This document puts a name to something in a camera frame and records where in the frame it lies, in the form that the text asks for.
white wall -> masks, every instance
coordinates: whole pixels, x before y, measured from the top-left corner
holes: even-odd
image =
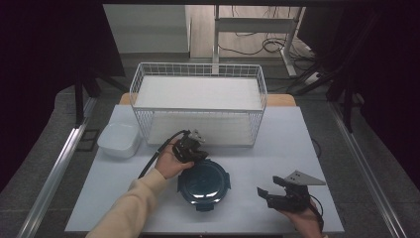
[[[189,18],[182,5],[104,5],[121,53],[188,53]]]

wire mesh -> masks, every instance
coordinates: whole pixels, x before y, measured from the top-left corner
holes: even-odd
[[[138,107],[136,102],[145,76],[173,77],[173,80],[181,77],[194,77],[194,80],[200,77],[254,79],[257,81],[260,107],[259,110],[250,111]],[[134,76],[130,101],[142,133],[150,145],[161,144],[176,131],[198,129],[208,145],[252,146],[263,119],[266,88],[259,65],[143,62],[139,64]]]

white tabletop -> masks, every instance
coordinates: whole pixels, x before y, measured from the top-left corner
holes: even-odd
[[[123,105],[115,107],[110,122],[137,123],[132,108]],[[99,149],[65,230],[90,230],[127,191],[156,149],[142,141],[130,159],[112,158]],[[325,180],[299,107],[268,107],[253,148],[201,149],[230,174],[232,189],[214,210],[198,212],[176,191],[177,182],[173,178],[159,197],[157,210],[145,225],[145,233],[293,233],[295,229],[288,219],[267,208],[265,200],[258,197],[257,186],[285,195],[283,187],[272,182],[272,176],[285,178],[295,170]],[[328,184],[309,186],[309,192],[324,207],[324,232],[343,232]]]

black object in hand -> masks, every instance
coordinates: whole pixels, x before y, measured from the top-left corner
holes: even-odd
[[[266,200],[269,208],[299,212],[304,211],[308,207],[310,195],[307,185],[292,184],[280,177],[272,177],[272,180],[275,184],[284,186],[286,196],[268,194],[268,191],[257,187],[259,196]]]
[[[173,154],[182,163],[203,161],[209,154],[207,152],[198,151],[198,148],[201,146],[200,142],[204,142],[204,139],[201,138],[197,130],[185,133],[182,138],[173,145]]]

floor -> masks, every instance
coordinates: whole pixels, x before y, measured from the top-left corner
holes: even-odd
[[[296,47],[303,54],[310,54],[305,52],[304,48]],[[116,79],[126,85],[130,85],[140,61],[210,62],[210,59],[204,55],[197,58],[179,58],[167,54],[122,56],[122,60],[127,77]],[[278,59],[222,56],[221,62],[260,64],[269,93],[284,93],[294,81],[288,78],[282,61]],[[309,63],[303,62],[302,68]],[[118,104],[123,94],[100,79],[98,82],[102,93],[94,108],[94,116],[87,126],[87,130],[92,133],[101,130],[107,124],[113,106]],[[330,103],[325,98],[327,89],[328,84],[305,95],[296,96],[295,99],[302,110],[310,136],[317,142],[314,143],[314,149],[320,154],[320,165],[345,227],[345,233],[332,234],[330,237],[392,237],[362,170],[339,129]],[[74,125],[73,93],[72,88],[68,88],[57,95],[50,123],[16,175],[0,194],[0,237],[17,236],[43,187]],[[420,214],[419,190],[371,130],[357,106],[353,109],[352,123],[353,135],[399,218],[406,237],[420,237],[420,221],[417,219]],[[41,222],[37,237],[84,236],[84,234],[65,234],[62,230],[77,201],[96,150],[95,143],[79,144],[78,151],[69,163],[49,210]],[[288,234],[286,237],[299,236]]]
[[[191,57],[192,58],[211,58],[213,53],[214,32],[214,7],[213,6],[190,6],[191,15]],[[281,19],[293,18],[297,8],[281,7],[248,7],[248,6],[220,6],[220,18],[265,18]],[[279,52],[270,53],[261,51],[265,39],[279,38],[281,43],[285,34],[266,34],[266,33],[220,33],[219,46],[221,58],[277,58],[281,59]],[[295,39],[294,45],[300,46],[300,41]],[[274,51],[276,45],[266,46],[270,51]]]

